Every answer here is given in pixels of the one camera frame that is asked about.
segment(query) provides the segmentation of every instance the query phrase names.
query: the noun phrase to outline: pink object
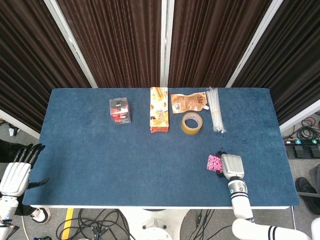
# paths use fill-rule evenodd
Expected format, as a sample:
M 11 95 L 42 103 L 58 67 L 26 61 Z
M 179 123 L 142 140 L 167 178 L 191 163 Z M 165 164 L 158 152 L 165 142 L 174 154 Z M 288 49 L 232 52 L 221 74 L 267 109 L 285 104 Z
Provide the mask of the pink object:
M 206 169 L 210 171 L 220 171 L 222 172 L 222 161 L 220 157 L 209 155 L 208 164 L 206 165 Z

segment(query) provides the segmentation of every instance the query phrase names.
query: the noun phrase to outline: packing tape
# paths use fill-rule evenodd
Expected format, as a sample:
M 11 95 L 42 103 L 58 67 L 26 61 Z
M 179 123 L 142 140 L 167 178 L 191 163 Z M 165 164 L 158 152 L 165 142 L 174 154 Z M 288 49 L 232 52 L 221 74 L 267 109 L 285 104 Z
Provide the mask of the packing tape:
M 186 120 L 188 119 L 195 120 L 198 123 L 198 126 L 196 128 L 188 127 L 186 125 Z M 202 127 L 202 123 L 203 123 L 203 120 L 198 113 L 188 112 L 182 118 L 181 128 L 186 134 L 195 135 L 199 132 L 200 128 Z

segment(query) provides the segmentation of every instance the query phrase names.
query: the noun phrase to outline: brown curtain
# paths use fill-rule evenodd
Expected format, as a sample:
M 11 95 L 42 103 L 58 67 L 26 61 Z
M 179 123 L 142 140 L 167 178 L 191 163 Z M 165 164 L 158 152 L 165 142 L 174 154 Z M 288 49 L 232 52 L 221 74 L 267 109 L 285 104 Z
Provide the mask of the brown curtain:
M 0 109 L 40 132 L 51 90 L 90 87 L 42 0 L 0 1 Z
M 232 87 L 269 88 L 280 124 L 319 100 L 319 1 L 285 0 Z
M 161 0 L 58 0 L 101 88 L 160 84 Z
M 225 87 L 271 0 L 175 0 L 170 87 Z

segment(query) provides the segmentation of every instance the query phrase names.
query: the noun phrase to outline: blue table surface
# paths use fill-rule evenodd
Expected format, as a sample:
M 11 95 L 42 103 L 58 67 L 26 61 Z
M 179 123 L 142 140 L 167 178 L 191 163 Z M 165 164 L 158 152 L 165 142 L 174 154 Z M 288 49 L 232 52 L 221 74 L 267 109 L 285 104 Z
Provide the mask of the blue table surface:
M 169 88 L 192 94 L 205 88 Z M 196 135 L 181 130 L 184 113 L 169 131 L 150 133 L 149 88 L 58 88 L 52 91 L 39 142 L 46 145 L 30 176 L 26 205 L 229 207 L 228 180 L 207 170 L 218 151 L 242 157 L 251 205 L 294 206 L 298 195 L 270 92 L 219 88 L 226 133 L 213 131 L 210 111 L 198 112 Z M 109 99 L 127 97 L 131 123 L 114 124 Z

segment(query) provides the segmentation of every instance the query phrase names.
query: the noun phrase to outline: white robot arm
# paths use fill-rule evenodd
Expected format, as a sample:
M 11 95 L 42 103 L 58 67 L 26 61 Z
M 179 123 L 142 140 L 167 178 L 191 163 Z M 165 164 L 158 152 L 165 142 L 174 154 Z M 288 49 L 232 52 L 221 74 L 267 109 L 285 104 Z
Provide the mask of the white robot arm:
M 221 154 L 223 175 L 229 180 L 228 187 L 237 218 L 232 224 L 232 233 L 240 240 L 311 240 L 301 231 L 276 226 L 255 224 L 240 156 Z M 320 218 L 312 222 L 312 238 L 320 240 Z
M 0 240 L 9 239 L 19 227 L 12 224 L 13 216 L 18 207 L 17 197 L 24 194 L 26 189 L 39 187 L 49 179 L 41 182 L 29 183 L 29 176 L 39 153 L 45 148 L 44 145 L 32 144 L 21 148 L 14 157 L 13 162 L 9 163 L 3 174 L 0 183 Z

